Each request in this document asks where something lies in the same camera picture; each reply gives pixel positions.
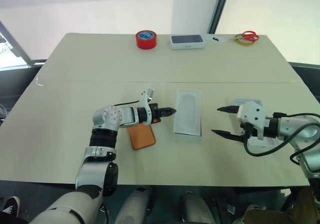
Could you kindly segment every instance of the red tape roll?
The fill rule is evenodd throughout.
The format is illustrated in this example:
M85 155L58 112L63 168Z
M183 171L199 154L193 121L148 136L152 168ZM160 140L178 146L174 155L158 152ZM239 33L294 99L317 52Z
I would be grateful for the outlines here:
M157 45L157 34L151 30L142 30L135 35L136 45L141 49L152 49Z

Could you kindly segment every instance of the black cable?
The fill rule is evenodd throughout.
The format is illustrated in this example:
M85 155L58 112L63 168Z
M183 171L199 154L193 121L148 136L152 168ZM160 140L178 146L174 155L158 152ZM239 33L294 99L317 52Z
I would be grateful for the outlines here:
M104 215L105 215L104 224L108 224L109 223L109 214L108 214L108 210L107 210L107 208L106 208L104 203L101 204L100 211L103 212Z
M129 102L129 103L118 103L118 104L115 104L114 106L121 106L121 105L127 105L127 104L133 104L133 103L138 103L138 101L134 101L134 102Z
M294 133L292 133L286 140L284 140L281 144L279 144L277 147L275 147L269 151L263 152L263 153L250 152L248 149L248 137L244 137L244 149L249 155L254 156L254 157L262 157L265 155L269 155L269 154L274 153L274 152L278 151L279 149L283 148L286 144L288 144L290 141L292 141L292 139L295 138L303 129L305 129L306 127L309 127L309 126L320 127L320 124L319 123L307 123L307 124L302 125Z
M291 160L294 164L299 165L299 163L298 163L296 160L294 160L294 157L297 156L297 155L299 155L299 154L301 154L301 153L303 153L303 152L305 152L305 151L310 150L311 148L314 148L314 147L315 147L317 144L319 144L319 143L320 143L320 138L319 138L318 140L316 140L315 142L313 142L312 144L310 144L309 146L307 146L307 147L305 147L305 148L303 148L303 149L301 149L301 150L293 153L293 154L290 156L290 160Z
M295 116L315 116L320 118L320 115L317 113L297 113L297 114L286 115L286 117L295 117Z

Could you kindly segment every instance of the small black object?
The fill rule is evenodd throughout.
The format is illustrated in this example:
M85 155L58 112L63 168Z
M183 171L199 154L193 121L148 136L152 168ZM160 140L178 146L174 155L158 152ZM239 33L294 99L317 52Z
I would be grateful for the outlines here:
M227 138L227 139L234 140L234 141L237 141L237 142L242 142L242 143L244 142L243 135L238 136L238 135L234 135L234 134L231 134L230 132L223 131L223 130L213 130L213 129L211 129L211 131L213 131L214 133L217 133L218 135L222 136L223 138Z
M105 160L108 161L113 161L114 159L116 159L117 155L113 152L107 152L106 153L106 157Z
M174 108L159 108L158 113L160 117L169 117L174 114L176 110Z
M217 110L221 112L226 112L226 113L238 113L239 106L231 105L231 106L218 108Z
M274 118L282 118L282 117L286 117L287 114L286 113L273 113L272 115Z
M110 162L104 176L103 196L111 196L117 189L118 185L118 166Z
M263 129L263 136L267 137L267 138L275 138L278 134L278 122L279 119L278 118L266 118L269 120L269 126L268 127L264 127ZM245 124L244 123L240 123L240 127L244 128ZM252 130L252 134L253 137L256 137L258 135L258 132L256 129Z

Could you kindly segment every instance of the white wall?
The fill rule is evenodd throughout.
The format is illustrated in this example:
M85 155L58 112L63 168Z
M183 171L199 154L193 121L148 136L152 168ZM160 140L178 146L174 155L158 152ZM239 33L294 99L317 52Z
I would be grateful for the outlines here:
M287 61L320 64L320 0L227 0L216 33L245 30L268 35Z
M205 33L215 6L216 0L0 0L0 19L31 59L42 59L68 32Z

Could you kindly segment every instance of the window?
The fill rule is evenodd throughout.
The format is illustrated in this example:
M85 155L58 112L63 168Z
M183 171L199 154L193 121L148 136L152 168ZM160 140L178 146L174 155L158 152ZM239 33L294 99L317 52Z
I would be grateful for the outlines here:
M266 34L288 62L320 65L320 0L226 0L216 33Z
M25 67L26 61L19 57L15 49L7 41L7 39L0 33L0 69L8 67Z

